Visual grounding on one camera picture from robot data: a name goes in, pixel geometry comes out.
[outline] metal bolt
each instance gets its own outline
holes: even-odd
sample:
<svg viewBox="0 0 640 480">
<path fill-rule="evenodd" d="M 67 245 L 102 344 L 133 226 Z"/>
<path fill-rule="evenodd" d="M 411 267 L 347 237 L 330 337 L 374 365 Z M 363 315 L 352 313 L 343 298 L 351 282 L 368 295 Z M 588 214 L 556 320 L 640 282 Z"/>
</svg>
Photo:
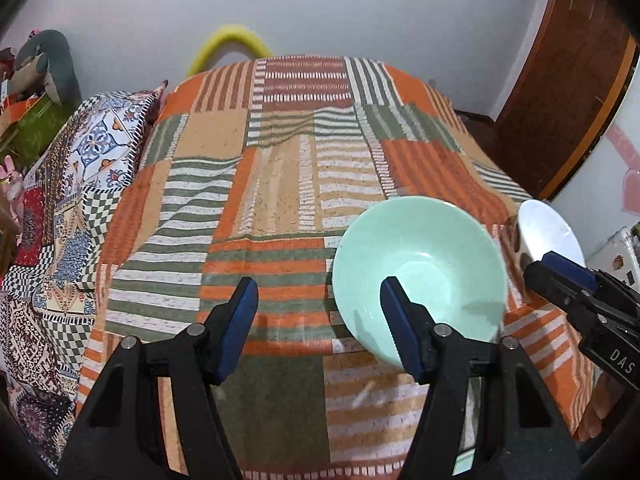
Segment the metal bolt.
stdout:
<svg viewBox="0 0 640 480">
<path fill-rule="evenodd" d="M 192 323 L 187 327 L 187 334 L 193 337 L 197 337 L 204 332 L 204 325 L 202 323 Z"/>
<path fill-rule="evenodd" d="M 132 349 L 135 345 L 138 344 L 138 340 L 135 336 L 128 335 L 120 342 L 120 346 L 122 346 L 125 350 Z"/>
<path fill-rule="evenodd" d="M 433 331 L 436 334 L 438 334 L 440 337 L 450 336 L 451 332 L 453 332 L 451 327 L 445 323 L 438 323 L 436 326 L 433 327 Z"/>
<path fill-rule="evenodd" d="M 518 346 L 520 346 L 518 340 L 514 337 L 511 337 L 510 335 L 502 339 L 502 344 L 509 350 L 515 350 Z"/>
</svg>

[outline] mint green bowl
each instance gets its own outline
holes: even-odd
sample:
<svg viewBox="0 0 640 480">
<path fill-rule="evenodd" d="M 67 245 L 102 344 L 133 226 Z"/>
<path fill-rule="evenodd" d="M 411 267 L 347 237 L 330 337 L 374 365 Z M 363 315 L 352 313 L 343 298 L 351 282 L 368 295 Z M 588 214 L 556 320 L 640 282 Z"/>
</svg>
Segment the mint green bowl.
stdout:
<svg viewBox="0 0 640 480">
<path fill-rule="evenodd" d="M 505 310 L 507 277 L 494 240 L 471 215 L 435 198 L 392 198 L 365 211 L 342 237 L 332 270 L 347 328 L 377 359 L 398 366 L 380 308 L 387 276 L 436 322 L 471 339 L 493 339 Z"/>
</svg>

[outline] striped fabric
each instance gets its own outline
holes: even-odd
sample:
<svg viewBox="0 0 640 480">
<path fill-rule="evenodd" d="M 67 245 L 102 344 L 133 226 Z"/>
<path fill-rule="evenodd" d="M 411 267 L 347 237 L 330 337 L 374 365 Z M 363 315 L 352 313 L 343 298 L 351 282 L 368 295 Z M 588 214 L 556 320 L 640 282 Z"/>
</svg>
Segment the striped fabric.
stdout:
<svg viewBox="0 0 640 480">
<path fill-rule="evenodd" d="M 118 341 L 170 338 L 253 276 L 260 305 L 238 369 L 214 390 L 246 478 L 392 480 L 426 387 L 375 362 L 335 303 L 341 237 L 400 194 L 446 200 L 505 257 L 504 333 L 519 338 L 575 428 L 591 365 L 560 311 L 529 297 L 503 225 L 527 198 L 484 156 L 439 92 L 382 63 L 290 56 L 199 74 L 168 99 L 97 266 L 97 315 L 78 410 Z M 462 447 L 473 446 L 470 390 Z M 160 384 L 170 465 L 186 472 Z"/>
</svg>

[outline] red fabric patch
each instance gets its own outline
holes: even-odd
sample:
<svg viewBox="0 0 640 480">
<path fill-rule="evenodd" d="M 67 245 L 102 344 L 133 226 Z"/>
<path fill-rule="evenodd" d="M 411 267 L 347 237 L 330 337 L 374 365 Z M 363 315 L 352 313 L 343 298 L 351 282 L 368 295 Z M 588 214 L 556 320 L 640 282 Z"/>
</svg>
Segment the red fabric patch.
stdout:
<svg viewBox="0 0 640 480">
<path fill-rule="evenodd" d="M 24 192 L 24 219 L 22 220 L 22 243 L 18 246 L 15 263 L 34 266 L 38 263 L 42 248 L 44 218 L 44 193 L 41 187 Z"/>
</svg>

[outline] brown door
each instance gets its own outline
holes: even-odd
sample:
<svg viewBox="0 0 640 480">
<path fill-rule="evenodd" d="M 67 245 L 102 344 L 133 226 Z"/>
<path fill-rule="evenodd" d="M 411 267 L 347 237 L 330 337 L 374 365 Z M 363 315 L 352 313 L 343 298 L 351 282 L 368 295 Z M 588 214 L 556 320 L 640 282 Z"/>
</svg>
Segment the brown door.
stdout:
<svg viewBox="0 0 640 480">
<path fill-rule="evenodd" d="M 634 51 L 607 0 L 549 0 L 496 121 L 504 171 L 539 198 L 559 190 L 616 105 Z"/>
</svg>

